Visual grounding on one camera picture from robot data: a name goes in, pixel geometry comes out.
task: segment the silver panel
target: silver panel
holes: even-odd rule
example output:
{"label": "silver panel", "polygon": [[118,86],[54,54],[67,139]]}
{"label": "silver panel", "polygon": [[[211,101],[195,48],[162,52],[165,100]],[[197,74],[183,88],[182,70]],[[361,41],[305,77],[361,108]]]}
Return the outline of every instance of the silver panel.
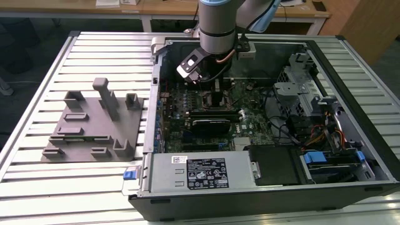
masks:
{"label": "silver panel", "polygon": [[[117,96],[123,96],[129,92],[135,92],[143,98],[150,96],[151,66],[146,66],[146,64],[109,65],[98,68],[98,66],[91,65],[89,69],[82,70],[83,65],[63,67],[63,60],[149,59],[149,46],[141,44],[142,41],[150,41],[153,37],[183,37],[183,34],[82,32],[77,41],[95,40],[98,42],[93,42],[91,45],[87,45],[89,42],[77,42],[79,46],[75,46],[74,50],[90,50],[94,53],[70,52],[73,44],[70,44],[71,38],[69,38],[49,70],[45,82],[39,86],[42,90],[33,97],[9,138],[10,141],[0,153],[2,165],[0,169],[2,177],[0,183],[1,224],[149,224],[142,221],[141,215],[134,211],[126,197],[119,193],[122,184],[119,174],[126,167],[139,165],[141,160],[117,163],[42,164],[39,162],[42,151],[39,148],[47,138],[46,132],[58,120],[61,99],[70,86],[71,88],[75,85],[82,87],[83,96],[94,96],[95,92],[90,88],[90,81],[94,77],[106,77],[110,89],[117,90]],[[400,157],[400,110],[395,100],[385,86],[377,81],[375,75],[365,69],[367,68],[366,64],[346,49],[347,47],[334,37],[255,34],[249,34],[247,37],[281,40],[309,39],[317,42],[327,60],[334,64],[339,77],[350,86],[349,90],[355,100],[362,107],[366,107],[363,109],[367,110],[369,118],[383,135],[393,152]],[[129,41],[129,46],[126,46],[129,49],[119,45],[122,42],[114,41]],[[146,52],[129,52],[131,50],[145,50]],[[355,81],[359,84],[347,83],[349,81]],[[143,128],[146,116],[147,112],[143,111],[139,124]],[[139,152],[135,156],[141,157],[142,146],[137,146],[135,150]],[[394,193],[385,197],[369,198],[341,210],[213,218],[201,221],[185,221],[183,224],[395,224],[400,220],[398,210],[400,193]]]}
{"label": "silver panel", "polygon": [[63,66],[147,66],[150,64],[147,59],[66,59],[63,62]]}
{"label": "silver panel", "polygon": [[[186,156],[187,159],[203,158],[201,152],[154,154],[151,163],[158,166],[151,168],[149,192],[153,194],[179,192],[182,195],[190,195],[193,191],[187,189],[186,164],[170,163],[173,156]],[[257,187],[251,176],[247,151],[207,152],[206,157],[223,158],[225,160],[229,187],[225,188],[223,191]]]}

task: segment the metal bracket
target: metal bracket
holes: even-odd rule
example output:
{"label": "metal bracket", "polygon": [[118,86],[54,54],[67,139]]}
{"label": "metal bracket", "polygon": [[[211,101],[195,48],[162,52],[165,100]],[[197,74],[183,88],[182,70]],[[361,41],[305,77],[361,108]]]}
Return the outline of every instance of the metal bracket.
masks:
{"label": "metal bracket", "polygon": [[257,162],[250,163],[250,171],[251,171],[253,178],[259,179],[261,174],[259,174],[259,168],[258,168],[258,163]]}
{"label": "metal bracket", "polygon": [[238,59],[255,59],[255,46],[249,42],[249,50],[245,52],[237,52]]}
{"label": "metal bracket", "polygon": [[153,56],[159,55],[162,52],[166,51],[165,48],[165,37],[153,37],[150,40],[150,54]]}
{"label": "metal bracket", "polygon": [[310,56],[306,53],[293,54],[289,58],[289,65],[293,71],[302,71],[310,64]]}
{"label": "metal bracket", "polygon": [[298,94],[306,94],[306,88],[301,88],[295,83],[278,82],[273,85],[277,94],[281,96],[297,96]]}
{"label": "metal bracket", "polygon": [[313,97],[310,101],[311,113],[319,113],[319,105],[330,105],[335,101],[334,97]]}

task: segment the warning label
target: warning label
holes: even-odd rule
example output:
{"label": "warning label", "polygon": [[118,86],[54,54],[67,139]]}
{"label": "warning label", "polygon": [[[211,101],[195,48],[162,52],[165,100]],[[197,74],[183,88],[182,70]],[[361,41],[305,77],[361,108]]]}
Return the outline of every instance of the warning label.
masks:
{"label": "warning label", "polygon": [[229,187],[223,158],[187,159],[186,169],[190,190]]}

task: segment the blue latch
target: blue latch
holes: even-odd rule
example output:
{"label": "blue latch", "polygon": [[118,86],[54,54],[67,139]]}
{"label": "blue latch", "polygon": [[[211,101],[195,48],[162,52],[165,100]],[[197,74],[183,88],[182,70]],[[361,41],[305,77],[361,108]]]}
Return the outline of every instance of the blue latch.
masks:
{"label": "blue latch", "polygon": [[361,151],[355,151],[355,155],[357,155],[359,161],[363,162],[365,161],[363,153]]}
{"label": "blue latch", "polygon": [[226,143],[218,143],[218,150],[221,150],[223,146],[226,146]]}
{"label": "blue latch", "polygon": [[323,153],[319,151],[307,152],[303,155],[305,163],[323,163],[326,161]]}
{"label": "blue latch", "polygon": [[135,171],[125,171],[123,180],[135,180]]}

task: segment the floor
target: floor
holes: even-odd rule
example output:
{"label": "floor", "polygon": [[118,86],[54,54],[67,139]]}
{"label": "floor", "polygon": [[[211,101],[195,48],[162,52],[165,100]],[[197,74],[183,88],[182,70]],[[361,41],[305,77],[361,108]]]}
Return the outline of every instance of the floor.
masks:
{"label": "floor", "polygon": [[[138,20],[98,20],[62,19],[55,27],[50,19],[31,19],[35,33],[41,39],[35,47],[27,48],[27,54],[33,60],[33,67],[25,73],[13,75],[0,67],[0,77],[9,82],[14,93],[5,97],[0,95],[0,149],[3,146],[30,98],[46,74],[50,64],[57,56],[59,48],[70,30],[83,31],[135,31],[141,32]],[[193,26],[191,21],[151,21],[154,32],[181,32]],[[400,97],[400,42],[394,41],[379,61],[371,69],[387,84],[397,97]]]}

